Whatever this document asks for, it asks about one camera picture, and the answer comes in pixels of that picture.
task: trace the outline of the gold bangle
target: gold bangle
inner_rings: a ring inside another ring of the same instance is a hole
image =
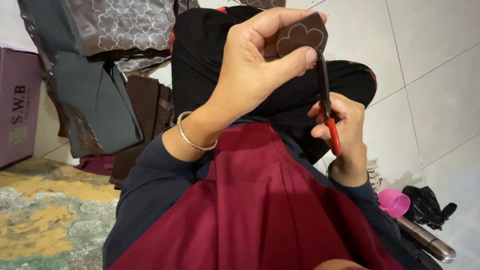
[[[179,115],[179,117],[178,117],[178,119],[177,119],[177,127],[178,127],[178,129],[179,129],[180,135],[183,137],[183,139],[184,139],[191,147],[197,149],[198,151],[205,151],[205,152],[206,152],[206,151],[210,151],[210,150],[214,149],[215,146],[216,146],[216,143],[218,142],[218,140],[216,140],[215,143],[214,143],[212,146],[210,146],[210,147],[201,147],[200,145],[197,145],[197,144],[195,144],[194,142],[192,142],[191,140],[189,140],[189,139],[187,138],[187,136],[185,135],[185,133],[183,133],[183,130],[182,130],[182,128],[181,128],[181,121],[183,120],[183,117],[184,117],[184,116],[188,116],[188,115],[191,114],[191,113],[192,113],[192,111],[186,111],[186,112],[182,112],[182,113]]]

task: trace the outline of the pink cup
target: pink cup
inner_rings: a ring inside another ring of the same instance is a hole
[[[384,189],[378,193],[380,209],[392,218],[403,216],[410,207],[410,198],[395,189]]]

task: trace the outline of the plastic bag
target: plastic bag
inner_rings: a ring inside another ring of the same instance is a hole
[[[406,186],[403,194],[410,198],[410,208],[405,217],[418,224],[426,224],[434,230],[442,230],[442,225],[455,212],[456,204],[449,203],[440,210],[437,197],[429,187],[417,188]]]

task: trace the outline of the metal pipe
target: metal pipe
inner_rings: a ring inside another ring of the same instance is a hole
[[[442,240],[438,239],[435,235],[403,216],[395,218],[395,220],[402,231],[410,234],[424,247],[424,250],[435,259],[444,263],[451,263],[455,260],[455,250],[451,248],[451,246],[445,244]]]

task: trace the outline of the cardboard box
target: cardboard box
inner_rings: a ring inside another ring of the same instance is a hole
[[[0,48],[0,168],[33,154],[41,75],[37,54]]]

